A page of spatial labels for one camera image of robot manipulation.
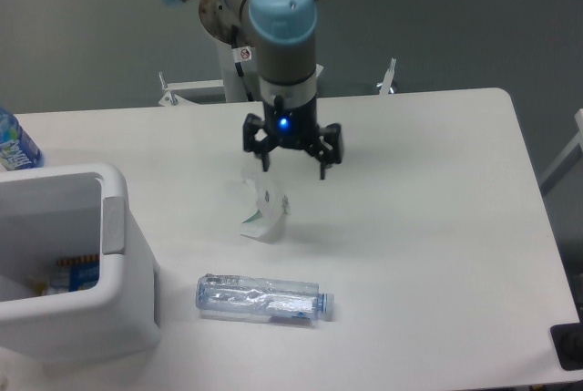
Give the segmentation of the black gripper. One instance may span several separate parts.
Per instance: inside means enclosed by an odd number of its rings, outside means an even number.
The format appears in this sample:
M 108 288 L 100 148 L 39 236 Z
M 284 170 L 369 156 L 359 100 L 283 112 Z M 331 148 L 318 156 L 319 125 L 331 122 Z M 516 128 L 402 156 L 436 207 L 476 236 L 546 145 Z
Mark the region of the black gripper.
M 320 164 L 320 179 L 326 171 L 343 162 L 343 134 L 339 123 L 320 128 L 317 122 L 317 97 L 297 108 L 277 109 L 262 102 L 264 120 L 248 114 L 242 126 L 243 150 L 261 160 L 261 167 L 268 170 L 270 153 L 275 148 L 304 150 Z M 264 130 L 266 136 L 258 140 Z

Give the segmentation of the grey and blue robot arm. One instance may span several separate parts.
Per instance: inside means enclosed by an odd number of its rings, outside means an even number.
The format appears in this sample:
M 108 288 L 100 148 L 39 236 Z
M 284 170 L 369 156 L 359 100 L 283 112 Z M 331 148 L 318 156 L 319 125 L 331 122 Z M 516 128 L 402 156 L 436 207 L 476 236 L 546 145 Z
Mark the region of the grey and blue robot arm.
M 181 4 L 189 0 L 163 0 Z M 270 167 L 276 148 L 306 152 L 320 175 L 343 160 L 342 127 L 317 122 L 316 39 L 318 0 L 221 0 L 239 21 L 255 51 L 262 117 L 242 125 L 244 151 Z

